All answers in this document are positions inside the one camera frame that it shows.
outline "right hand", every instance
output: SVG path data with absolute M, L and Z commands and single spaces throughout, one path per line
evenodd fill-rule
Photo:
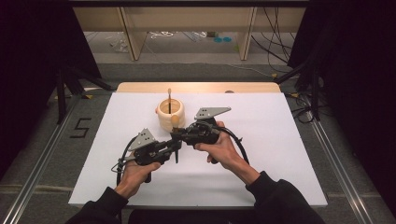
M 218 121 L 217 124 L 219 127 L 224 127 L 222 121 Z M 230 135 L 225 132 L 220 132 L 217 143 L 213 145 L 198 143 L 194 148 L 209 153 L 207 162 L 212 162 L 215 159 L 227 170 L 232 170 L 237 163 L 246 163 L 236 152 Z
M 217 124 L 220 127 L 224 127 L 222 121 L 218 121 Z M 230 170 L 238 176 L 246 185 L 250 185 L 260 176 L 259 172 L 239 156 L 233 146 L 230 135 L 225 132 L 220 132 L 217 143 L 213 145 L 198 143 L 195 144 L 194 148 L 209 153 L 207 162 L 211 162 L 215 159 L 220 162 L 225 169 Z

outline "metal bracket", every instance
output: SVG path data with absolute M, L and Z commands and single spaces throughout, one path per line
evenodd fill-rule
M 149 129 L 145 128 L 141 133 L 138 134 L 136 139 L 132 142 L 131 146 L 128 148 L 128 151 L 133 151 L 141 147 L 145 147 L 151 143 L 155 142 L 155 138 Z
M 211 119 L 216 115 L 230 111 L 230 107 L 202 107 L 195 115 L 195 119 Z

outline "aluminum rail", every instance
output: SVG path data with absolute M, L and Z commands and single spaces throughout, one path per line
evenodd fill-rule
M 45 146 L 37 163 L 35 164 L 35 167 L 34 167 L 32 173 L 30 173 L 26 182 L 22 186 L 21 191 L 18 194 L 16 200 L 11 205 L 11 207 L 7 213 L 6 219 L 3 222 L 4 224 L 15 224 L 15 223 L 18 223 L 18 221 L 20 220 L 21 215 L 22 215 L 26 205 L 29 203 L 29 200 L 32 197 L 32 194 L 35 191 L 35 186 L 37 185 L 42 174 L 44 173 L 45 168 L 47 167 L 47 164 L 49 163 L 50 158 L 51 158 L 55 148 L 58 145 L 60 137 L 62 136 L 62 134 L 64 132 L 64 128 L 69 121 L 70 115 L 72 114 L 72 112 L 80 98 L 81 98 L 80 95 L 72 96 L 70 105 L 67 108 L 68 112 L 64 116 L 64 120 L 62 121 L 61 124 L 58 124 L 55 127 L 55 130 L 53 131 L 47 145 Z
M 312 119 L 311 112 L 308 113 L 308 117 Z M 353 185 L 352 181 L 347 174 L 347 170 L 345 169 L 343 163 L 341 163 L 340 158 L 338 157 L 332 143 L 327 136 L 326 132 L 323 129 L 320 121 L 313 119 L 312 127 L 315 131 L 315 134 L 318 137 L 318 140 L 323 147 L 324 152 L 326 153 L 327 158 L 329 159 L 330 165 L 332 166 L 332 170 L 334 171 L 338 182 L 343 189 L 349 204 L 355 213 L 356 219 L 360 224 L 371 224 L 374 223 L 367 211 L 366 205 L 364 201 L 361 199 L 358 191 Z

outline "black curtain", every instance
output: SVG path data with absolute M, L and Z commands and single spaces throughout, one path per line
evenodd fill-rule
M 0 1 L 0 177 L 29 141 L 65 64 L 99 70 L 71 7 Z
M 339 24 L 319 74 L 351 153 L 396 216 L 396 3 L 348 1 L 352 10 Z M 290 66 L 305 61 L 335 9 L 313 4 L 306 10 Z

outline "left hand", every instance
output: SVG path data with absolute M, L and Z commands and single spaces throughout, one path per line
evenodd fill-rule
M 135 161 L 125 164 L 121 182 L 114 189 L 120 196 L 129 199 L 139 190 L 140 185 L 146 180 L 148 174 L 161 167 L 159 162 L 140 166 Z

